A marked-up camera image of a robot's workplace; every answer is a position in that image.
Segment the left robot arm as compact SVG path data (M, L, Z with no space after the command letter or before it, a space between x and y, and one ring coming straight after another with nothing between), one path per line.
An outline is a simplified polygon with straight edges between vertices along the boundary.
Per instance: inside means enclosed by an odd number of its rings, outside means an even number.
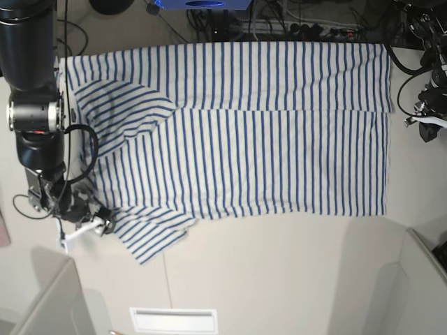
M386 12L389 22L397 14L404 14L409 31L421 41L423 57L420 68L404 66L395 55L389 38L383 33L384 46L393 63L409 75L399 88L400 98L406 84L418 76L429 73L430 81L419 93L414 113L398 108L407 116L406 126L418 124L419 135L424 142L434 140L441 129L446 129L446 2L445 1L395 1L393 9Z

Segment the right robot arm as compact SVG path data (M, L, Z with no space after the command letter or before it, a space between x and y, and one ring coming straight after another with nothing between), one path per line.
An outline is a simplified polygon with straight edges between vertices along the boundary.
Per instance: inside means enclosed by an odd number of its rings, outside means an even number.
M1 74L11 89L7 123L27 174L30 205L59 223L75 224L77 233L108 235L115 229L111 210L72 189L94 169L99 143L90 126L72 124L64 114L70 102L68 90L59 90L54 69L56 11L56 1L1 2ZM92 149L85 171L70 179L65 136L73 131L88 133Z

